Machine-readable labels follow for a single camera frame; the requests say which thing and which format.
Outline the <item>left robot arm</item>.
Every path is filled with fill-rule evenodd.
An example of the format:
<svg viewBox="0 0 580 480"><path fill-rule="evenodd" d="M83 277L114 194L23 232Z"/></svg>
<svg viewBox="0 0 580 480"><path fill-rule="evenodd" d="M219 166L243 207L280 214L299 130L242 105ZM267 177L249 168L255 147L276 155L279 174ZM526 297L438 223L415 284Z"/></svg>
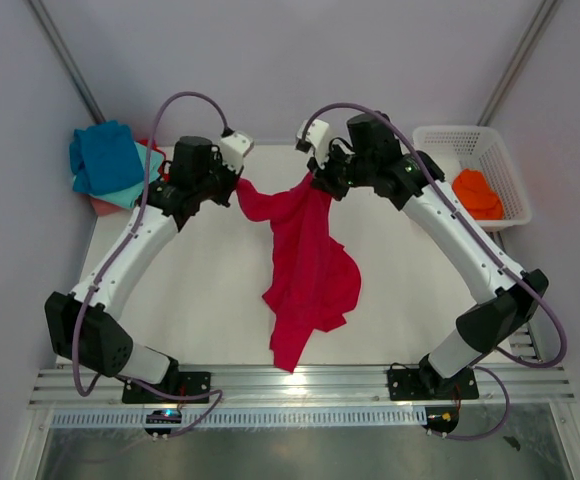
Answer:
<svg viewBox="0 0 580 480"><path fill-rule="evenodd" d="M97 377L131 382L155 400L182 392L176 359L133 340L120 316L137 283L161 250L210 200L227 206L254 146L244 133L217 142L183 136L167 179L155 179L127 226L95 269L69 293L52 293L44 311L54 353Z"/></svg>

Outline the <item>magenta t shirt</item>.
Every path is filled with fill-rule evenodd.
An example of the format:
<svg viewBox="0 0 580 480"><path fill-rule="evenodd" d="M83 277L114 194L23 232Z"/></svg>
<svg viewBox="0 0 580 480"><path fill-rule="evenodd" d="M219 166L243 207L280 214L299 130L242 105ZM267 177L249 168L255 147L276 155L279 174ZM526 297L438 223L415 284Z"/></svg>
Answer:
<svg viewBox="0 0 580 480"><path fill-rule="evenodd" d="M272 280L262 299L274 313L269 341L273 365L292 373L315 331L346 324L359 301L362 279L357 263L330 235L332 197L306 175L295 187L264 194L246 179L238 181L240 208L272 233Z"/></svg>

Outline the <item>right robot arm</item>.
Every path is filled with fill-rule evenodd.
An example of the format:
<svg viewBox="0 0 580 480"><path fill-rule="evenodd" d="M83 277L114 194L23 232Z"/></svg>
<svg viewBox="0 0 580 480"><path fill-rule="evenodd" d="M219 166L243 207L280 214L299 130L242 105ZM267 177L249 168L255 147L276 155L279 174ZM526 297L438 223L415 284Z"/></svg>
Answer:
<svg viewBox="0 0 580 480"><path fill-rule="evenodd" d="M548 279L497 247L461 205L443 171L397 132L386 115L361 113L348 120L347 129L349 138L341 140L317 118L299 127L296 147L311 156L313 185L336 200L353 187L370 187L389 200L440 248L474 301L416 369L416 391L439 398L532 318Z"/></svg>

